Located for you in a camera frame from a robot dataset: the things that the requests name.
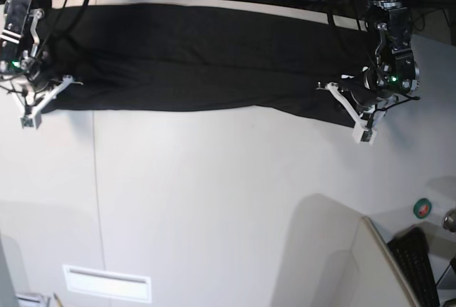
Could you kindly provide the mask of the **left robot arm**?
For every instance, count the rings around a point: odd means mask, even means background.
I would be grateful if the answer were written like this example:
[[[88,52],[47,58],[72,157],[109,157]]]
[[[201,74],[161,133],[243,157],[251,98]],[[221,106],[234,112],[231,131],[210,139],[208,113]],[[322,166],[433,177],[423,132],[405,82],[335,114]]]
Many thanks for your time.
[[[318,84],[354,121],[353,139],[373,143],[377,125],[392,108],[417,100],[420,70],[411,47],[411,0],[363,0],[366,12],[357,18],[370,36],[368,64],[359,74]]]

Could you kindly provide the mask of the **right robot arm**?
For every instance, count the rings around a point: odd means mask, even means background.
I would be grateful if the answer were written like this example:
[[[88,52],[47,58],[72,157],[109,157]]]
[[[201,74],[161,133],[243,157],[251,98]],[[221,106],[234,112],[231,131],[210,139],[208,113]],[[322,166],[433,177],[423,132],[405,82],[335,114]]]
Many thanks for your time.
[[[67,36],[76,27],[89,1],[83,0],[75,20],[63,30],[57,28],[65,11],[60,9],[49,30],[41,36],[38,28],[52,9],[52,0],[5,0],[1,28],[1,89],[12,95],[23,128],[38,128],[42,112],[51,101],[76,83],[72,75],[56,72],[49,43]]]

